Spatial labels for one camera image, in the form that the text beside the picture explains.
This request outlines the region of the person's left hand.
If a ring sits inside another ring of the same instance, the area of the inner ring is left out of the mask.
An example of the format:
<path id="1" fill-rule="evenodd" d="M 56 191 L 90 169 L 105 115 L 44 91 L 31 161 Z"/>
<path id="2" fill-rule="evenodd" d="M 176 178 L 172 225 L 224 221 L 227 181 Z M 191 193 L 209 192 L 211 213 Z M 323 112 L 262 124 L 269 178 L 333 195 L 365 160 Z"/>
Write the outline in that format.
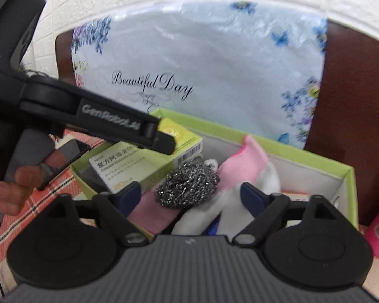
<path id="1" fill-rule="evenodd" d="M 60 168 L 65 162 L 64 155 L 57 150 L 43 161 L 53 168 Z M 33 190 L 41 186 L 43 179 L 41 166 L 22 166 L 15 172 L 15 182 L 0 181 L 0 212 L 5 215 L 18 215 Z"/>

